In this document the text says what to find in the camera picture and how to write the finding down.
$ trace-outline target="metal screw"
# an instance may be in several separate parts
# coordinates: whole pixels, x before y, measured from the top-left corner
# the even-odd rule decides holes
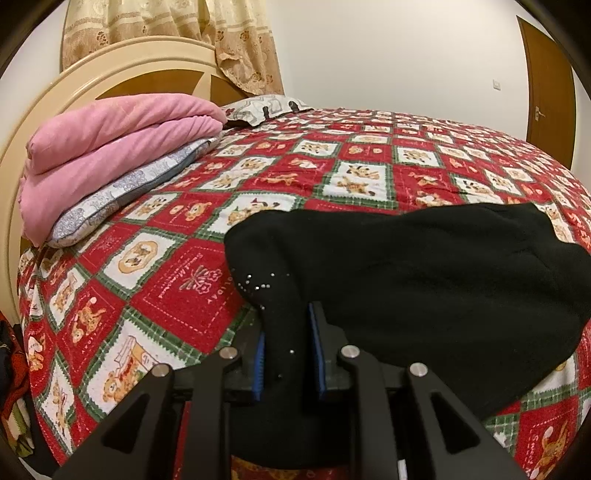
[[[359,348],[356,347],[355,345],[345,345],[340,350],[340,353],[345,358],[357,358],[359,356],[359,354],[361,353],[361,350],[359,350]]]
[[[424,377],[425,375],[427,375],[429,373],[429,369],[427,368],[427,366],[425,364],[416,363],[416,364],[412,364],[410,366],[410,372],[415,377]]]
[[[152,375],[158,378],[166,377],[170,373],[170,366],[167,364],[157,364],[152,367]]]
[[[238,350],[233,346],[225,346],[220,350],[220,356],[225,360],[232,360],[238,356]]]

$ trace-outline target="floral pillow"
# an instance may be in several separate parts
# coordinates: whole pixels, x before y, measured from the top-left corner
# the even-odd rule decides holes
[[[270,93],[258,97],[245,98],[222,107],[228,117],[229,126],[246,122],[251,127],[260,125],[265,120],[293,112],[313,110],[301,100],[285,95]]]
[[[47,245],[74,245],[94,232],[105,219],[144,193],[161,185],[212,150],[222,134],[200,138],[153,162],[126,173],[66,210],[54,224]]]

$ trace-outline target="door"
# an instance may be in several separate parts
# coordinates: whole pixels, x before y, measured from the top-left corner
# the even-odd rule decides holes
[[[576,128],[573,69],[550,37],[517,18],[530,77],[527,141],[570,168]]]

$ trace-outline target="curtain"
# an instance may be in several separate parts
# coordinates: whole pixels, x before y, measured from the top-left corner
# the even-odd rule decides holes
[[[265,0],[70,0],[61,68],[118,41],[173,35],[205,41],[242,90],[283,93]]]

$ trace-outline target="triangular cutout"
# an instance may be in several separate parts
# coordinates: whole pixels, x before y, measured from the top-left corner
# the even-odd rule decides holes
[[[431,395],[433,410],[439,422],[446,450],[452,455],[480,443],[478,435],[466,424],[440,393]]]
[[[131,453],[138,438],[150,396],[140,396],[103,437],[103,445],[122,453]]]

